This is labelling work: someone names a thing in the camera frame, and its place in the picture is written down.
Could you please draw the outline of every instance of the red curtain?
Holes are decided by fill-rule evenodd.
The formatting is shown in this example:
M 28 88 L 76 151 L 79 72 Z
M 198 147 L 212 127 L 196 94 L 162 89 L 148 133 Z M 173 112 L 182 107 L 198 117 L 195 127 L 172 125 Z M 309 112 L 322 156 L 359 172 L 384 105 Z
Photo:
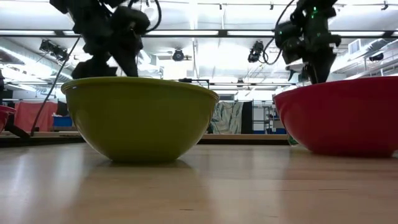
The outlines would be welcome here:
M 29 132 L 32 129 L 41 106 L 41 103 L 17 103 L 15 106 L 17 113 L 15 114 L 14 125 Z M 53 126 L 52 115 L 57 112 L 57 108 L 58 104 L 52 102 L 48 102 L 44 105 L 36 124 L 36 127 L 39 127 L 40 132 L 51 131 Z

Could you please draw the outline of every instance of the table surface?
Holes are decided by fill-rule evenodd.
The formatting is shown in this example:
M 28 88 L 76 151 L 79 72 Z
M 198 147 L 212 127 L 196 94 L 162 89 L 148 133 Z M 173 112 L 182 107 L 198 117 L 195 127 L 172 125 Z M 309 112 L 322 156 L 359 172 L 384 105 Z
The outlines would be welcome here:
M 173 164 L 113 164 L 86 144 L 0 150 L 0 223 L 382 223 L 398 160 L 285 146 L 196 146 Z

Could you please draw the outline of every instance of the red bowl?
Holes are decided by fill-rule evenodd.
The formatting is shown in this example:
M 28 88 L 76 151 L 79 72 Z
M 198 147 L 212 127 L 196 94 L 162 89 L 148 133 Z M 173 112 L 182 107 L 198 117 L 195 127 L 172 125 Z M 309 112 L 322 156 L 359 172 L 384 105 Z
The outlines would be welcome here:
M 14 108 L 8 106 L 0 106 L 0 133 L 7 124 L 8 116 L 16 112 Z
M 398 77 L 322 83 L 275 97 L 292 137 L 312 152 L 391 157 L 398 150 Z

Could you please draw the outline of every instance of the mixing bowl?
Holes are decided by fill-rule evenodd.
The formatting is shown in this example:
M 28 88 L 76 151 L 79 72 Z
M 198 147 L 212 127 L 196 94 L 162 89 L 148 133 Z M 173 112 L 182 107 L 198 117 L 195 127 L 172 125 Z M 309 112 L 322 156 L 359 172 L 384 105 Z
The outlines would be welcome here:
M 362 78 L 275 97 L 286 130 L 312 152 L 390 157 L 398 150 L 398 77 Z
M 118 162 L 177 159 L 201 139 L 219 99 L 200 86 L 154 78 L 84 78 L 62 91 L 86 142 Z
M 8 116 L 16 112 L 14 108 L 8 106 L 0 106 L 0 133 L 7 124 Z

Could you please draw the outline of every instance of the yellow bowl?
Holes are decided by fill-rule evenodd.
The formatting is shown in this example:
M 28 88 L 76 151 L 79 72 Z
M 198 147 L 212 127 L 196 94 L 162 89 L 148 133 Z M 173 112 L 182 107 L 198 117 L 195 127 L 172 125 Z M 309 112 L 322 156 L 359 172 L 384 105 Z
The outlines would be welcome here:
M 84 78 L 62 85 L 86 142 L 119 162 L 167 162 L 205 133 L 218 95 L 154 78 Z

